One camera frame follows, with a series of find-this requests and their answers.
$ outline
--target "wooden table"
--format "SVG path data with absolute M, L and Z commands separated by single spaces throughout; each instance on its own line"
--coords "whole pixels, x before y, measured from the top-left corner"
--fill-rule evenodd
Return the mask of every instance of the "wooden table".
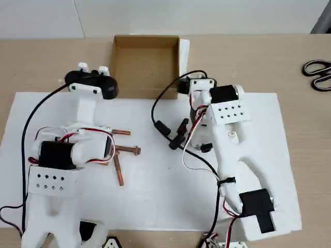
M 331 93 L 312 90 L 301 66 L 330 59 L 328 35 L 189 36 L 189 69 L 204 69 L 221 84 L 248 92 L 276 92 L 280 102 L 303 230 L 251 242 L 249 247 L 330 247 Z M 78 61 L 108 65 L 112 38 L 0 41 L 0 132 L 16 91 L 51 91 Z M 199 232 L 111 231 L 127 247 L 195 247 Z M 0 247 L 19 247 L 12 229 L 0 230 Z

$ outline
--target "scissors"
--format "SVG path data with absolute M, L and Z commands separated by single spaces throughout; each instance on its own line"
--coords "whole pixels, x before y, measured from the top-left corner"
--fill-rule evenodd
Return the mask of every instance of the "scissors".
M 311 65 L 323 66 L 323 68 L 317 69 L 314 71 L 308 71 L 307 69 Z M 319 75 L 320 76 L 319 78 L 314 79 L 311 82 L 311 87 L 317 91 L 331 91 L 331 86 L 330 87 L 319 86 L 320 82 L 324 82 L 326 80 L 331 79 L 331 62 L 328 62 L 326 60 L 321 60 L 321 59 L 315 59 L 315 60 L 309 61 L 306 64 L 304 64 L 304 66 L 302 67 L 302 74 L 305 76 Z

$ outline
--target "white wall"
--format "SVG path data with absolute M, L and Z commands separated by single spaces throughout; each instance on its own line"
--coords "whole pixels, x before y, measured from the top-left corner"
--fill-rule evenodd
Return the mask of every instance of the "white wall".
M 328 0 L 0 0 L 0 38 L 309 33 Z

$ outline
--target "screw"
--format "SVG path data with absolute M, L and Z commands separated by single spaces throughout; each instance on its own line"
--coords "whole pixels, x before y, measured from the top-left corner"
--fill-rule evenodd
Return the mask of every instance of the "screw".
M 130 131 L 113 129 L 112 134 L 131 135 Z
M 134 153 L 134 155 L 140 155 L 141 153 L 141 148 L 138 147 L 138 146 L 135 146 L 135 147 L 128 147 L 128 146 L 115 146 L 115 149 L 116 150 L 119 150 L 119 151 L 128 151 L 128 152 L 132 152 Z
M 116 173 L 117 173 L 119 186 L 123 186 L 124 181 L 123 181 L 123 177 L 122 177 L 121 165 L 119 163 L 118 154 L 119 154 L 119 152 L 116 151 L 115 155 L 114 155 L 114 164 L 115 164 L 115 169 L 116 169 Z

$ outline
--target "cardboard box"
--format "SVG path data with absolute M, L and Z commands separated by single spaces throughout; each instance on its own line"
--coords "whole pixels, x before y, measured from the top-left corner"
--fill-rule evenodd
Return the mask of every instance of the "cardboard box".
M 155 99 L 186 72 L 188 51 L 189 40 L 179 36 L 116 35 L 111 74 L 118 82 L 118 97 Z M 163 98 L 177 98 L 176 85 Z

